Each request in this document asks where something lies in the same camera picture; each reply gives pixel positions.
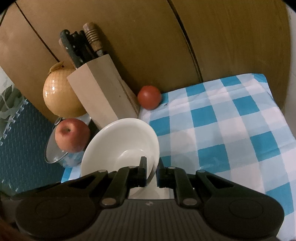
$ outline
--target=knife block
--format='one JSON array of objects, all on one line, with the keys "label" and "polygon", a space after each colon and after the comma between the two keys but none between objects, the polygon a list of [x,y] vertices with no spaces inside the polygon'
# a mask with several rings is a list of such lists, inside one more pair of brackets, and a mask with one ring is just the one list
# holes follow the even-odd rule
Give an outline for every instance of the knife block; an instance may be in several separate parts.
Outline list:
[{"label": "knife block", "polygon": [[67,77],[99,129],[123,118],[137,118],[137,97],[121,79],[109,54],[87,62]]}]

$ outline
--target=red tomato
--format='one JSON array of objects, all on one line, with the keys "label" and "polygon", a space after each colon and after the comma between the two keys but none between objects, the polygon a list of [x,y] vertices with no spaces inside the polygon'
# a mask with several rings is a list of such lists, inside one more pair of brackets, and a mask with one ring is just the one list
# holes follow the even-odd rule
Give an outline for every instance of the red tomato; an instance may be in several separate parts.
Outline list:
[{"label": "red tomato", "polygon": [[161,102],[161,93],[154,86],[144,86],[138,93],[138,101],[143,108],[153,110]]}]

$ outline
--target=wooden knife handle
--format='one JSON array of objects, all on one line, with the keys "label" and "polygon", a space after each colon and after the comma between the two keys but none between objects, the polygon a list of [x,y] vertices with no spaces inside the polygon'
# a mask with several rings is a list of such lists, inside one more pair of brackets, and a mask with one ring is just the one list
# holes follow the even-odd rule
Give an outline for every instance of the wooden knife handle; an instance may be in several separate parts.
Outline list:
[{"label": "wooden knife handle", "polygon": [[83,25],[83,30],[88,42],[95,52],[102,50],[103,46],[99,38],[98,27],[95,23],[86,23]]}]

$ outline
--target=blue and white tablecloth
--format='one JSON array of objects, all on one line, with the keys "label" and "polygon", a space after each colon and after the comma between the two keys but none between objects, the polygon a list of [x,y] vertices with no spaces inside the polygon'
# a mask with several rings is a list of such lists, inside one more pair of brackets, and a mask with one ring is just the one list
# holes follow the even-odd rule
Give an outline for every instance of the blue and white tablecloth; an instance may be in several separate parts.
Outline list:
[{"label": "blue and white tablecloth", "polygon": [[[262,74],[242,74],[163,94],[139,118],[155,130],[165,166],[204,169],[265,193],[284,208],[280,240],[295,238],[296,141]],[[63,181],[78,178],[66,169]]]}]

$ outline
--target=wooden wall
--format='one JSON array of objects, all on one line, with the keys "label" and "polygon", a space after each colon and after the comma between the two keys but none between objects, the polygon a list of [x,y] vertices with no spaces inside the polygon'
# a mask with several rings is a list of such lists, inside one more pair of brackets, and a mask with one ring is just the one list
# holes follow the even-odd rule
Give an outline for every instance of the wooden wall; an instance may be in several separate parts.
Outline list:
[{"label": "wooden wall", "polygon": [[42,86],[56,60],[63,29],[96,22],[121,77],[137,93],[162,92],[221,77],[266,75],[277,104],[286,97],[289,24],[281,0],[18,0],[0,26],[0,66],[50,120]]}]

